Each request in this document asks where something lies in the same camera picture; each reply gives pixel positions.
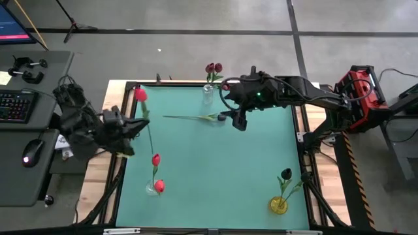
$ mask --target keyboard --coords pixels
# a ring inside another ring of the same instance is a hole
[[[33,91],[0,89],[0,122],[27,123],[39,94]]]

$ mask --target yellow vase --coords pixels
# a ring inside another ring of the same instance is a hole
[[[287,212],[287,201],[283,203],[285,199],[280,196],[275,196],[268,201],[268,209],[278,215],[283,215]]]

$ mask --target clear vase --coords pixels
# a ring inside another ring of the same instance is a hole
[[[154,188],[154,184],[152,182],[152,180],[148,181],[146,186],[145,186],[145,191],[146,194],[150,195],[150,196],[157,196],[158,193]]]
[[[212,104],[214,101],[214,87],[206,84],[203,86],[203,103]]]

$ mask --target wooden table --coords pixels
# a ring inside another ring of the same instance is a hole
[[[108,84],[108,89],[106,91],[106,96],[104,98],[103,109],[110,109],[112,106],[117,105],[119,108],[122,105],[123,94],[125,92],[126,82],[134,82],[135,80],[110,80]],[[137,80],[137,82],[154,82],[155,80]],[[202,82],[202,81],[175,81],[175,82]],[[133,99],[133,93],[129,94],[129,101]],[[128,102],[126,114],[129,114],[131,111],[131,102]],[[308,114],[308,121],[310,130],[315,130],[326,118],[325,111],[322,108],[318,108],[312,105],[306,105],[306,111]],[[302,124],[302,117],[300,116],[300,108],[297,108],[298,114],[298,123],[300,131],[304,131]],[[321,146],[321,151],[335,158],[334,150],[330,147]],[[342,183],[340,179],[340,173],[338,167],[329,159],[322,156],[322,154],[316,155],[317,168],[319,172],[319,181],[321,183],[321,189],[324,198],[333,208],[333,210],[338,214],[340,219],[347,223],[350,223],[349,214],[346,205],[346,199],[344,196],[344,191],[342,188]],[[80,193],[80,200],[78,203],[78,220],[81,221],[86,215],[94,208],[96,203],[102,197],[106,177],[108,174],[110,164],[110,154],[103,153],[92,160],[90,160],[84,178],[84,183],[82,191]],[[120,165],[120,159],[116,162],[115,174],[118,171]],[[320,223],[318,204],[313,195],[312,205],[315,215],[315,220]],[[110,197],[108,203],[108,209],[106,211],[105,222],[108,222],[112,215],[112,208],[114,203],[114,194]]]

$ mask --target computer mouse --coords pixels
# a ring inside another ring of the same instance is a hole
[[[24,167],[34,167],[39,161],[40,151],[44,145],[43,140],[35,139],[27,143],[22,154],[22,164]]]

